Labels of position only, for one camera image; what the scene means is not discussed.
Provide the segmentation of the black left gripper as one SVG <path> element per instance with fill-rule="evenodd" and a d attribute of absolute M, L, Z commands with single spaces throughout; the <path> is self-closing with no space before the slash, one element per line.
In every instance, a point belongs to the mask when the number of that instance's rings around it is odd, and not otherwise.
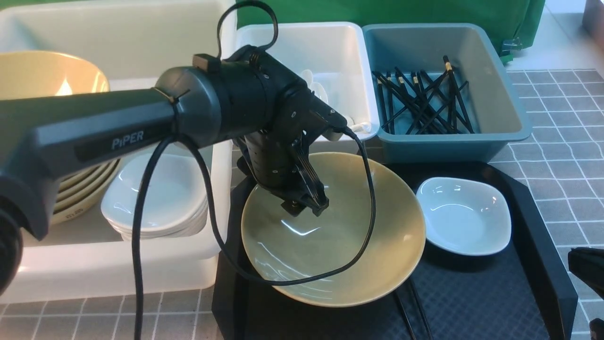
<path fill-rule="evenodd" d="M 281 207 L 297 217 L 306 207 L 323 212 L 329 205 L 309 161 L 310 145 L 319 137 L 338 141 L 346 127 L 339 112 L 303 88 L 278 99 L 265 128 L 240 138 L 237 145 L 257 184 L 280 197 Z"/>

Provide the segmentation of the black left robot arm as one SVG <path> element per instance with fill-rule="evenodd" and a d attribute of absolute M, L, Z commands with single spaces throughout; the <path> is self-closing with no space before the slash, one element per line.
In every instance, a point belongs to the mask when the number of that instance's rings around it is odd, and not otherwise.
<path fill-rule="evenodd" d="M 319 136 L 351 136 L 339 112 L 267 52 L 246 45 L 229 58 L 196 54 L 147 90 L 1 102 L 1 291 L 24 253 L 21 230 L 48 235 L 59 181 L 158 144 L 199 148 L 235 141 L 261 187 L 298 215 L 320 215 L 328 199 L 311 168 Z"/>

